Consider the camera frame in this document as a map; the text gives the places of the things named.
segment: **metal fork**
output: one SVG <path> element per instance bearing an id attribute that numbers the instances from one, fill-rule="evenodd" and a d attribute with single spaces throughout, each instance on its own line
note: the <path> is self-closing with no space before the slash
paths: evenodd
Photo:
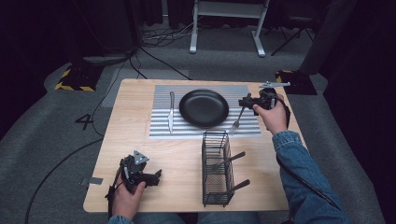
<path id="1" fill-rule="evenodd" d="M 241 113 L 239 113 L 238 119 L 233 123 L 233 126 L 231 127 L 230 131 L 228 131 L 229 135 L 233 135 L 235 131 L 239 128 L 239 120 L 241 119 L 242 114 L 244 113 L 245 106 L 242 107 Z"/>

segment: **wire basket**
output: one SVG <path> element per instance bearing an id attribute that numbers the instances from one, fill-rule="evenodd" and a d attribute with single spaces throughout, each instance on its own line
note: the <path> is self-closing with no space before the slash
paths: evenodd
<path id="1" fill-rule="evenodd" d="M 228 134 L 205 132 L 202 143 L 203 204 L 226 206 L 234 195 Z"/>

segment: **person's left hand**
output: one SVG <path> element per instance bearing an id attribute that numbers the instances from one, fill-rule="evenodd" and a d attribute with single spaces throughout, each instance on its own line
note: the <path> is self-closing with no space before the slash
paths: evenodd
<path id="1" fill-rule="evenodd" d="M 132 220 L 139 208 L 140 199 L 142 198 L 146 183 L 141 182 L 134 188 L 132 193 L 128 191 L 125 184 L 120 183 L 122 183 L 121 176 L 117 180 L 118 187 L 114 192 L 113 216 L 122 216 Z"/>

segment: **table top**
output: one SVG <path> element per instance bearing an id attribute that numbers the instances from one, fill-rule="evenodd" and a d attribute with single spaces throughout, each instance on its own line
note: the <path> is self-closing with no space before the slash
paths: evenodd
<path id="1" fill-rule="evenodd" d="M 288 210 L 272 135 L 266 131 L 260 117 L 257 119 L 261 136 L 230 137 L 232 155 L 242 151 L 247 153 L 245 157 L 233 161 L 233 181 L 236 185 L 249 179 L 250 185 L 236 190 L 230 203 L 225 207 L 203 205 L 202 138 L 171 140 L 149 138 L 150 116 L 157 85 L 246 85 L 252 97 L 259 97 L 260 84 L 124 79 L 120 84 L 105 139 L 92 174 L 92 177 L 103 178 L 103 182 L 101 185 L 90 184 L 84 209 L 87 212 L 107 212 L 105 196 L 109 186 L 113 184 L 120 160 L 128 155 L 134 155 L 134 150 L 138 150 L 149 157 L 144 173 L 154 174 L 160 169 L 163 170 L 160 184 L 145 189 L 139 206 L 140 212 Z M 276 88 L 276 91 L 285 96 L 285 103 L 290 108 L 289 129 L 301 134 L 286 93 L 283 88 Z"/>

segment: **striped mat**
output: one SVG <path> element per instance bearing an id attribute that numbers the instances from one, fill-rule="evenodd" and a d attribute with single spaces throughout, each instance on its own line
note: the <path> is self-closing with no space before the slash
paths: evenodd
<path id="1" fill-rule="evenodd" d="M 222 95 L 229 107 L 230 112 L 226 120 L 220 125 L 210 129 L 216 131 L 229 131 L 233 123 L 237 120 L 242 107 L 239 106 L 238 100 L 248 95 L 248 86 L 179 86 L 179 85 L 157 85 L 154 92 L 154 101 L 151 112 L 151 122 L 149 130 L 150 139 L 192 139 L 202 138 L 203 133 L 207 129 L 201 129 L 189 124 L 181 117 L 178 105 L 181 98 L 188 92 L 207 89 L 218 92 Z M 173 135 L 169 133 L 168 128 L 168 115 L 171 104 L 169 92 L 175 93 L 175 106 L 174 106 L 174 128 Z M 233 136 L 230 137 L 252 137 L 260 136 L 259 122 L 257 117 L 254 116 L 253 111 L 246 109 L 239 120 L 240 125 L 238 130 Z"/>

